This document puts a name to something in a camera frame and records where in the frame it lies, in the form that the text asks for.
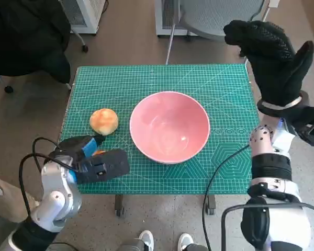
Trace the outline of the black left hand blue tape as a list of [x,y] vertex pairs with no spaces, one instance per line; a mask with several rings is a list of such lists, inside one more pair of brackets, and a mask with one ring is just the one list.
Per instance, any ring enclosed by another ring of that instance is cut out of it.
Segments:
[[105,141],[102,135],[80,135],[65,139],[58,144],[49,156],[70,156],[75,162],[91,157]]

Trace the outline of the black knitted gloved right hand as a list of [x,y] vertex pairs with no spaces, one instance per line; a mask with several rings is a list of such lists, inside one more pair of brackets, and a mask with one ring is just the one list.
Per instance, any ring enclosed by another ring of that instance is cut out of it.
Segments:
[[233,20],[223,30],[226,44],[249,60],[264,102],[283,107],[299,97],[313,62],[312,41],[295,51],[281,27],[263,21]]

